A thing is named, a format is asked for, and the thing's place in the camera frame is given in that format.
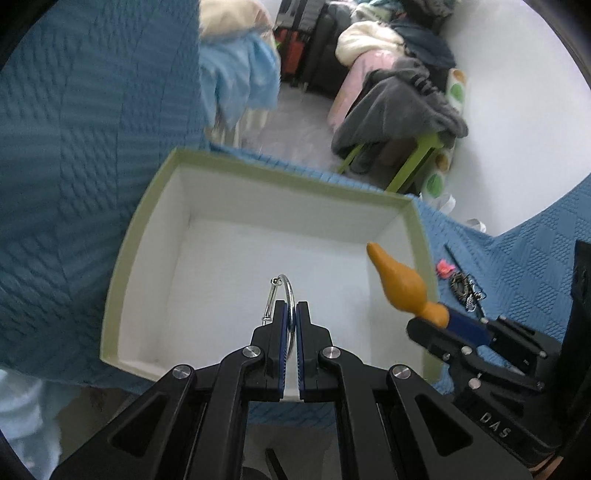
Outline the black long hair clip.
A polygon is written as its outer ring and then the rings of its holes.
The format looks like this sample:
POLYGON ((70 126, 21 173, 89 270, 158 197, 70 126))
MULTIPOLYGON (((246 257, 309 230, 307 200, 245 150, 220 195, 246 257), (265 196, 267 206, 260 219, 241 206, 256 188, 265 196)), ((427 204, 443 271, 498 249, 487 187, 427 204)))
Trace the black long hair clip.
POLYGON ((475 313, 478 319, 485 318, 486 312, 482 305, 482 302, 487 298, 485 291, 475 277, 461 267, 450 246, 445 244, 444 248, 456 267, 449 279, 450 289, 456 300, 463 305, 468 313, 475 313))

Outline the pink hat hair clip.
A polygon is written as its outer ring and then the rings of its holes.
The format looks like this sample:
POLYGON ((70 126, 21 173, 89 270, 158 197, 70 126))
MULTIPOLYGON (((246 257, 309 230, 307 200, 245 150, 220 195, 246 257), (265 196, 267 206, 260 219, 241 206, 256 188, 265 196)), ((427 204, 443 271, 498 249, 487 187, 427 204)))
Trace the pink hat hair clip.
POLYGON ((437 275, 441 279, 450 278, 454 274, 455 270, 456 266, 445 259, 440 260, 436 265, 437 275))

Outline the orange gourd hair clip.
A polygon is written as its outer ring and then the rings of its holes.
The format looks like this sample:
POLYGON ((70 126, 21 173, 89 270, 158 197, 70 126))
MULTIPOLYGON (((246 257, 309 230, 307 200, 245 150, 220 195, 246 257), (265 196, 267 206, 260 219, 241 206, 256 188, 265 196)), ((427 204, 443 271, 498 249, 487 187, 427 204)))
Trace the orange gourd hair clip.
POLYGON ((376 242, 367 244, 367 253, 380 277, 384 294, 394 308, 439 328, 448 327, 449 309, 428 299, 427 286, 417 271, 395 260, 376 242))

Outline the black cream patterned bangle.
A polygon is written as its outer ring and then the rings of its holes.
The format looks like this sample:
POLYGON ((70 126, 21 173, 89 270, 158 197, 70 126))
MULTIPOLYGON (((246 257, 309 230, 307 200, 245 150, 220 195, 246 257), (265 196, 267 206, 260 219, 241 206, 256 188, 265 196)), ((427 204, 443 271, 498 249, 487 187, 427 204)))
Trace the black cream patterned bangle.
POLYGON ((469 276, 460 271, 450 277, 450 288, 459 301, 464 301, 472 294, 469 276))

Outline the rolled green dotted mat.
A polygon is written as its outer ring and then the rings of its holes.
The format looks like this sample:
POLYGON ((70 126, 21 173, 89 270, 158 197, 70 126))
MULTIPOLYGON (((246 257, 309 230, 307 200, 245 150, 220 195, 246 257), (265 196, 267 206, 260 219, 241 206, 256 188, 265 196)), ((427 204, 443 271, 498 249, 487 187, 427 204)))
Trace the rolled green dotted mat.
MULTIPOLYGON (((463 70, 450 69, 445 96, 456 112, 463 116, 466 98, 467 76, 463 70)), ((426 164, 421 185, 422 198, 429 202, 443 199, 446 193, 446 179, 451 169, 457 137, 448 132, 439 134, 443 146, 437 149, 426 164)))

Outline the green open gift box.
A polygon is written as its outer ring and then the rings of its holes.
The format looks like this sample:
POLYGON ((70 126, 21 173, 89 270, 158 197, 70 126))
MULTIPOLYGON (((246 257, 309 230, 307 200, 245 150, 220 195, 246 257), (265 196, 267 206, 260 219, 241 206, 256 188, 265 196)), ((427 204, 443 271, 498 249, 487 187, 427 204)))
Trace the green open gift box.
POLYGON ((110 281, 103 362, 148 380, 214 365, 249 343, 270 281, 290 279, 339 347, 435 382, 442 363, 408 338, 366 247, 380 244, 437 301, 414 202, 204 151, 172 151, 145 191, 110 281))

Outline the green plastic stool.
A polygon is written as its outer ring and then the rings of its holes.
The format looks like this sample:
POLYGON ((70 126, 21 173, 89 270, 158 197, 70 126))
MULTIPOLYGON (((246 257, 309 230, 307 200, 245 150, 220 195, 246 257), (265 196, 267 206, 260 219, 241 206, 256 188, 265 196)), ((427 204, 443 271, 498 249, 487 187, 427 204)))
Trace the green plastic stool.
POLYGON ((425 163, 453 140, 447 134, 434 133, 401 141, 360 144, 353 147, 339 165, 338 174, 344 174, 359 159, 372 159, 372 163, 383 158, 390 160, 394 170, 390 183, 385 188, 389 193, 406 193, 425 163))

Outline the grey blanket on stool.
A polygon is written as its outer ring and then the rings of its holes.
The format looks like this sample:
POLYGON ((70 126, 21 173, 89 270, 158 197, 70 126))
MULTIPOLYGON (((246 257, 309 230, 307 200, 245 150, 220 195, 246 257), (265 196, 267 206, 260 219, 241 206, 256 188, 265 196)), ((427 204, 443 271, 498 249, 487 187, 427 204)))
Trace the grey blanket on stool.
POLYGON ((356 145, 385 143, 448 132, 464 138, 469 128, 417 58, 366 75, 362 92, 332 136, 332 153, 346 157, 356 145))

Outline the pile of clothes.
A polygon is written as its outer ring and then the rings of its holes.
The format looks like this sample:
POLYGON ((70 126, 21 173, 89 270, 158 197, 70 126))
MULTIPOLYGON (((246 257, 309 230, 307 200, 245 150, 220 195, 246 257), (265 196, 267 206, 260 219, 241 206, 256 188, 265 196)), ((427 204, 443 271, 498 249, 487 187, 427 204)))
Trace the pile of clothes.
POLYGON ((335 46, 335 57, 346 67, 370 51, 414 57, 439 70, 457 65, 440 35, 445 21, 455 13, 454 1, 355 1, 331 5, 341 10, 339 16, 348 23, 335 46))

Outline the red suitcase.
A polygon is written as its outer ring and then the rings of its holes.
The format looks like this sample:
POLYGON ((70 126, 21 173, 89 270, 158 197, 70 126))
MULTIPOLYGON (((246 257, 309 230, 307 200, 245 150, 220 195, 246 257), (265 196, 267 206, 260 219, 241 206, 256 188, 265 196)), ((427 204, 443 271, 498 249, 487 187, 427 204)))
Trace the red suitcase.
POLYGON ((277 27, 273 35, 277 53, 280 54, 280 78, 283 82, 295 85, 308 35, 286 27, 277 27))

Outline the blue textured sofa cover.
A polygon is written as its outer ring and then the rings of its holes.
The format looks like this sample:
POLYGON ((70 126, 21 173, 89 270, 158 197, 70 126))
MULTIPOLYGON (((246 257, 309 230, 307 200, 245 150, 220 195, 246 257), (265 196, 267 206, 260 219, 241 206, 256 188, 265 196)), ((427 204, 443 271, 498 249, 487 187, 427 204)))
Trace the blue textured sofa cover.
POLYGON ((1 366, 141 394, 102 362, 107 290, 133 213, 178 146, 342 188, 351 181, 211 144, 192 1, 59 1, 1 70, 1 366))

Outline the grey black suitcase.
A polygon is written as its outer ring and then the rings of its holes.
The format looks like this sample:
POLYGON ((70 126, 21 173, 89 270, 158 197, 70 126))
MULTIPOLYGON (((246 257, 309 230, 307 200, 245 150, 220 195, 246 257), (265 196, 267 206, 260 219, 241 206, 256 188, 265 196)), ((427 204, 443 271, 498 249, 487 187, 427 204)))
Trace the grey black suitcase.
POLYGON ((337 96, 349 72, 335 56, 339 35, 351 25, 353 1, 283 1, 276 19, 277 27, 298 30, 308 35, 297 71, 297 83, 291 85, 330 98, 337 96))

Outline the light blue bed sheet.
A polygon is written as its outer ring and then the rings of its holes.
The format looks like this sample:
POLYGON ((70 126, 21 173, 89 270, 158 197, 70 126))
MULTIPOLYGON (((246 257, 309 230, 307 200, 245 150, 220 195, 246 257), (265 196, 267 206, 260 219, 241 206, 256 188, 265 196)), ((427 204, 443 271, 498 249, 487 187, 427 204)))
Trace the light blue bed sheet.
POLYGON ((280 58, 259 33, 203 42, 198 64, 207 126, 221 120, 232 128, 247 109, 276 109, 280 58))

